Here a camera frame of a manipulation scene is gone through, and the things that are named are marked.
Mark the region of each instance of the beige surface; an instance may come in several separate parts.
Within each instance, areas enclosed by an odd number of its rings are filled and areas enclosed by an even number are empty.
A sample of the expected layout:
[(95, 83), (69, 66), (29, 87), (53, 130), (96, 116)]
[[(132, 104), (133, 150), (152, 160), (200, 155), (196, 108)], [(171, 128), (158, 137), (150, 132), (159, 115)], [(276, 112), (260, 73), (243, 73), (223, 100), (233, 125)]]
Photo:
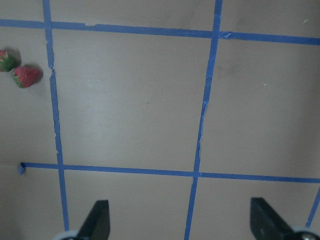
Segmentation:
[(53, 42), (66, 164), (193, 170), (209, 39), (54, 30)]
[[(248, 239), (250, 199), (263, 197), (291, 226), (304, 226), (317, 184), (201, 178), (192, 219), (190, 240)], [(312, 225), (318, 231), (319, 222)]]
[(64, 230), (57, 170), (0, 166), (0, 236), (51, 240)]
[(44, 21), (42, 0), (1, 0), (0, 4), (1, 19)]
[(96, 200), (109, 200), (110, 237), (183, 239), (191, 177), (66, 171), (70, 229), (79, 229)]
[(30, 88), (17, 87), (9, 72), (0, 74), (0, 165), (20, 162), (56, 163), (45, 31), (0, 27), (0, 49), (24, 66), (42, 69), (43, 77)]
[[(213, 0), (50, 0), (53, 21), (211, 31)], [(223, 0), (222, 31), (320, 37), (318, 0)], [(43, 21), (41, 0), (1, 1), (0, 18)], [(39, 65), (18, 88), (0, 73), (0, 237), (64, 230), (44, 29), (0, 27), (0, 49)], [(53, 30), (65, 164), (192, 171), (210, 39)], [(319, 177), (319, 46), (220, 40), (202, 172)], [(71, 229), (109, 199), (109, 240), (183, 240), (191, 177), (65, 172)], [(191, 240), (253, 240), (251, 197), (304, 226), (319, 184), (200, 178)], [(312, 227), (320, 232), (320, 213)]]
[(221, 40), (202, 172), (319, 177), (320, 47)]
[(319, 0), (224, 0), (221, 31), (320, 38)]
[(53, 21), (211, 31), (215, 1), (54, 0), (50, 4)]

